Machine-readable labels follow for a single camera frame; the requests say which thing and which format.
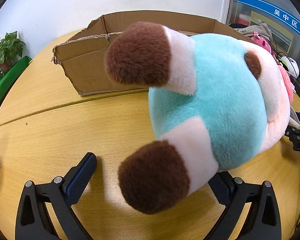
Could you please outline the pig plush blue shirt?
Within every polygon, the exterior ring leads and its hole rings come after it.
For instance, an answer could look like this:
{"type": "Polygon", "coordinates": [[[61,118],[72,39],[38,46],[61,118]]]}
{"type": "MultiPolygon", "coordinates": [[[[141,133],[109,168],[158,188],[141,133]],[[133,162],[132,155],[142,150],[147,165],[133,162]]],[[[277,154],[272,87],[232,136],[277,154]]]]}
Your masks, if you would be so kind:
{"type": "Polygon", "coordinates": [[[110,45],[104,65],[113,81],[148,88],[155,140],[118,170],[125,201],[147,215],[268,150],[289,123],[288,73],[252,42],[136,22],[110,45]]]}

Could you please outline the white panda plush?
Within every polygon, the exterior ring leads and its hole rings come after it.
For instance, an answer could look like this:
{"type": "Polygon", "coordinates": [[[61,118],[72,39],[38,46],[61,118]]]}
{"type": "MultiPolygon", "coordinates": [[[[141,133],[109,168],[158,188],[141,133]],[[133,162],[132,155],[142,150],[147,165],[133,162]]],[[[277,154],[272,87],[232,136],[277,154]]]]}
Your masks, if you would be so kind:
{"type": "Polygon", "coordinates": [[[283,67],[289,73],[289,75],[291,75],[295,79],[299,77],[299,67],[297,62],[293,58],[282,56],[281,58],[279,58],[279,61],[283,64],[283,67]]]}

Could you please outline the pink plush toy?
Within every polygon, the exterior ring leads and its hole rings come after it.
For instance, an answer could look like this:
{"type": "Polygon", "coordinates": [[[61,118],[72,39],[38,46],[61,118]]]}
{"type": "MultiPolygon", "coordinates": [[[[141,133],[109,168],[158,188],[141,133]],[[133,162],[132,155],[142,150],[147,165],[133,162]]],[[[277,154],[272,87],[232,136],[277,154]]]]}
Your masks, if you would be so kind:
{"type": "Polygon", "coordinates": [[[271,48],[270,43],[262,37],[258,32],[254,31],[251,40],[254,41],[257,45],[261,46],[265,50],[267,50],[271,55],[273,55],[273,50],[271,48]]]}

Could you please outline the grey printed cloth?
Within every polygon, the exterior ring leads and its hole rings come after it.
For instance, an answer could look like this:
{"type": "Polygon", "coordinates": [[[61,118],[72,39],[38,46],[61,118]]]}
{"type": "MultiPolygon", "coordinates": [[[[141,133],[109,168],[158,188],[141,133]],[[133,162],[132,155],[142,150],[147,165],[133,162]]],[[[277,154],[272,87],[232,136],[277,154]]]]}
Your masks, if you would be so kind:
{"type": "Polygon", "coordinates": [[[250,25],[245,28],[239,28],[239,24],[232,24],[231,27],[247,37],[253,37],[254,33],[258,33],[259,35],[264,36],[268,41],[273,41],[273,35],[266,23],[250,25]]]}

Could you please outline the green table cloth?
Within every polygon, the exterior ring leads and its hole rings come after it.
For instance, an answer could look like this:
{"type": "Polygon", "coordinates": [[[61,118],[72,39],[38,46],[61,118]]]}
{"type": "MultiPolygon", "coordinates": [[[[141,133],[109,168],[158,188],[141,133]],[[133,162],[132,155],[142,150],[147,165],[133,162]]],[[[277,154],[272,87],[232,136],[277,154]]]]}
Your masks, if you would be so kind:
{"type": "Polygon", "coordinates": [[[31,60],[30,57],[24,56],[0,80],[0,104],[18,77],[28,67],[31,60]]]}

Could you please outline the potted green plant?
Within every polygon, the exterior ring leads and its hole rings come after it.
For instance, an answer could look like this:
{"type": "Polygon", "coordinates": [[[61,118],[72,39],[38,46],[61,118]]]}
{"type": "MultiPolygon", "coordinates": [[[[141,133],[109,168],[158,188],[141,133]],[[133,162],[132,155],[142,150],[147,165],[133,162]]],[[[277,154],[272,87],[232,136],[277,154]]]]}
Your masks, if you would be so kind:
{"type": "Polygon", "coordinates": [[[17,57],[22,58],[25,46],[17,31],[0,36],[0,80],[12,67],[13,61],[17,57]]]}

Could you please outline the cardboard box tray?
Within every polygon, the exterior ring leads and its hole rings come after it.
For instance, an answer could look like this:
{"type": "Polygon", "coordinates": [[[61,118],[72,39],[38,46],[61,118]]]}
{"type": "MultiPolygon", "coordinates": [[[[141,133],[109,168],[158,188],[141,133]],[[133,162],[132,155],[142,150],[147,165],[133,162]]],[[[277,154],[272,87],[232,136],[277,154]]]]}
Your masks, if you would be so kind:
{"type": "Polygon", "coordinates": [[[108,47],[135,22],[162,24],[188,36],[217,33],[248,42],[251,40],[223,23],[203,16],[156,10],[105,14],[52,50],[53,62],[62,66],[64,74],[80,96],[139,88],[111,81],[104,70],[104,56],[108,47]]]}

